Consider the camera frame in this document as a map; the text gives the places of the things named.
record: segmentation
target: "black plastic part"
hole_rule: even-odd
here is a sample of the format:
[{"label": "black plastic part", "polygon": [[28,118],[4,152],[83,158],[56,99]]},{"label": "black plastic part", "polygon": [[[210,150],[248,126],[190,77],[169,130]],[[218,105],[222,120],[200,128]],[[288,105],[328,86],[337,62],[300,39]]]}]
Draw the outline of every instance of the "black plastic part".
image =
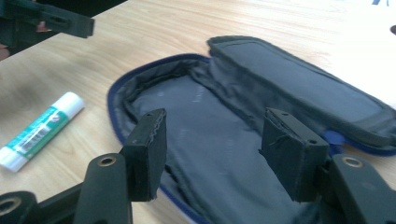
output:
[{"label": "black plastic part", "polygon": [[335,155],[329,177],[347,223],[396,223],[396,192],[368,161]]},{"label": "black plastic part", "polygon": [[15,48],[20,42],[37,43],[47,37],[36,31],[44,21],[53,32],[87,38],[94,20],[61,8],[29,0],[0,0],[0,43]]},{"label": "black plastic part", "polygon": [[166,111],[145,114],[127,138],[120,154],[127,161],[129,197],[147,202],[157,195],[166,161]]},{"label": "black plastic part", "polygon": [[88,166],[73,223],[125,224],[132,221],[125,159],[117,153],[97,157]]},{"label": "black plastic part", "polygon": [[38,223],[35,195],[16,191],[0,196],[0,223]]},{"label": "black plastic part", "polygon": [[293,115],[267,108],[260,153],[292,200],[313,202],[317,198],[315,171],[325,163],[328,147]]},{"label": "black plastic part", "polygon": [[39,223],[72,223],[82,184],[75,185],[47,200],[39,206]]}]

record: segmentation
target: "glue stick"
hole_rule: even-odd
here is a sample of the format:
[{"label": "glue stick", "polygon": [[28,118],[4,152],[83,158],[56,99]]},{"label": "glue stick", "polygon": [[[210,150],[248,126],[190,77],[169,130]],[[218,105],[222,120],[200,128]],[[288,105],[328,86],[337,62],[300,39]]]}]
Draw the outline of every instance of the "glue stick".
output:
[{"label": "glue stick", "polygon": [[0,149],[0,165],[18,172],[83,107],[79,96],[67,92]]}]

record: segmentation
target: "glue stick cap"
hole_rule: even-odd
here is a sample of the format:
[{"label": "glue stick cap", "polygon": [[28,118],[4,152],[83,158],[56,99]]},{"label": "glue stick cap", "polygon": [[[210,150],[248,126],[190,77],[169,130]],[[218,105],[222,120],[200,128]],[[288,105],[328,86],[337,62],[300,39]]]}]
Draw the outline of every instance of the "glue stick cap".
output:
[{"label": "glue stick cap", "polygon": [[18,172],[26,162],[28,162],[26,158],[9,147],[2,147],[0,149],[0,165],[8,168],[10,171]]},{"label": "glue stick cap", "polygon": [[69,91],[59,98],[52,106],[61,110],[67,117],[72,119],[84,108],[84,101],[78,95]]}]

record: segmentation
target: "blue trim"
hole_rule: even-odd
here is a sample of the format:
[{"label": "blue trim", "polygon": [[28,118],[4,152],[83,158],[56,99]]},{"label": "blue trim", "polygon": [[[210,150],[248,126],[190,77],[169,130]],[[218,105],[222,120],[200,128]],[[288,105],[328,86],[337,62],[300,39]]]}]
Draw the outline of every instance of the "blue trim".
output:
[{"label": "blue trim", "polygon": [[[125,142],[125,138],[121,134],[120,127],[117,125],[117,118],[116,118],[116,113],[114,111],[114,107],[112,106],[112,102],[114,102],[115,95],[117,91],[124,85],[124,83],[134,76],[150,69],[156,66],[159,66],[164,63],[171,63],[175,61],[180,61],[180,60],[199,60],[205,63],[209,63],[209,58],[199,55],[199,54],[178,54],[175,56],[171,56],[168,58],[163,58],[158,61],[155,61],[153,63],[148,63],[143,66],[140,66],[128,73],[126,73],[124,76],[120,77],[109,89],[107,93],[107,111],[108,115],[110,116],[110,121],[111,125],[113,126],[113,130],[115,132],[115,135],[119,139],[119,141],[123,144]],[[166,189],[164,185],[160,185],[161,190],[165,193],[165,195],[186,215],[188,216],[191,220],[193,220],[196,223],[202,223],[206,224],[209,223],[206,221],[203,217],[200,217],[196,215],[192,210],[186,206],[184,203],[182,203],[179,199],[177,199],[172,193],[169,192],[169,190]]]},{"label": "blue trim", "polygon": [[382,149],[382,148],[377,148],[377,147],[368,147],[364,144],[355,142],[349,138],[344,137],[342,134],[333,131],[333,130],[328,130],[324,132],[322,137],[330,144],[329,148],[329,155],[335,155],[335,154],[340,154],[344,153],[344,150],[342,148],[343,144],[349,144],[363,152],[375,155],[375,156],[382,156],[382,157],[389,157],[389,156],[394,156],[396,155],[396,147],[392,147],[390,149]]}]

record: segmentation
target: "black object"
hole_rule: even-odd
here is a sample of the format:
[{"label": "black object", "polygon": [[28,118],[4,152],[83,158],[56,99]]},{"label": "black object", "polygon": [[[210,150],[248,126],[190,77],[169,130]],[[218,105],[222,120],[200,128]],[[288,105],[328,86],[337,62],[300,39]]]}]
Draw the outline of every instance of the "black object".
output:
[{"label": "black object", "polygon": [[[373,96],[258,38],[220,36],[208,45],[209,58],[182,54],[130,71],[107,99],[122,143],[142,115],[167,110],[161,188],[194,221],[321,223],[320,202],[293,202],[258,156],[267,107],[291,113],[329,151],[348,143],[375,155],[396,153],[395,111]],[[294,180],[312,185],[309,176]]]},{"label": "black object", "polygon": [[313,202],[316,168],[325,163],[329,144],[287,112],[265,113],[260,153],[293,201]]},{"label": "black object", "polygon": [[94,20],[89,17],[29,0],[0,0],[0,43],[15,48],[20,42],[41,41],[46,37],[36,32],[41,21],[53,32],[84,38],[93,35]]},{"label": "black object", "polygon": [[[260,153],[292,200],[326,203],[325,223],[396,223],[396,191],[366,160],[327,156],[328,144],[293,115],[267,109]],[[334,220],[334,210],[341,217]]]},{"label": "black object", "polygon": [[[92,160],[82,184],[42,203],[26,191],[1,195],[0,223],[132,223],[131,201],[156,197],[166,158],[165,121],[165,110],[149,112],[121,154]],[[131,160],[131,155],[138,158]]]}]

